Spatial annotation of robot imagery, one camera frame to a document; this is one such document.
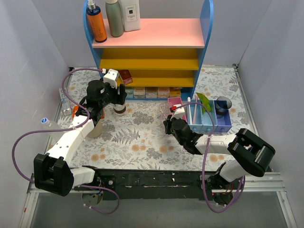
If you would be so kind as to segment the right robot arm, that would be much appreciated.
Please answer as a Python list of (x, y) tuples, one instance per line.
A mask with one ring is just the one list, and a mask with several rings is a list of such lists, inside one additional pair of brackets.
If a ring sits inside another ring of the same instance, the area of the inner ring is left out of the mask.
[(236, 134), (208, 137), (193, 132), (186, 121), (172, 115), (168, 115), (163, 124), (165, 133), (173, 135), (190, 154), (204, 155), (208, 150), (233, 156), (234, 160), (221, 164), (213, 176), (205, 179), (213, 188), (225, 189), (246, 175), (263, 177), (276, 153), (270, 144), (246, 128), (241, 128)]

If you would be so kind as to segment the clear cup brown base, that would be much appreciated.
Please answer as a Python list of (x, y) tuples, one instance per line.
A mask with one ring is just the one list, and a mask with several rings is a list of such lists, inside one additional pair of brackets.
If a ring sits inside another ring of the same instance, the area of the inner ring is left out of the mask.
[(114, 104), (113, 109), (116, 115), (122, 116), (126, 112), (126, 105), (125, 104)]

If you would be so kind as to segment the clear textured glass tray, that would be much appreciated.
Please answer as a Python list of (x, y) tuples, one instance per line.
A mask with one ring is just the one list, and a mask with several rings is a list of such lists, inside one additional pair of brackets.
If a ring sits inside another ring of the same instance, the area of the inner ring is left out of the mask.
[(171, 114), (167, 101), (127, 101), (122, 120), (134, 126), (159, 126)]

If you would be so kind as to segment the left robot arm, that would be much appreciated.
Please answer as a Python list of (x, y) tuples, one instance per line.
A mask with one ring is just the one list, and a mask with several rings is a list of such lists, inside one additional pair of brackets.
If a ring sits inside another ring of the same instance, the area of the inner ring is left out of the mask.
[(36, 188), (66, 196), (74, 187), (82, 184), (91, 190), (100, 187), (101, 178), (95, 174), (94, 167), (70, 168), (71, 160), (80, 144), (97, 126), (108, 104), (113, 104), (117, 114), (125, 112), (127, 93), (123, 84), (111, 85), (102, 80), (89, 82), (86, 93), (78, 104), (71, 130), (65, 132), (45, 154), (35, 157)]

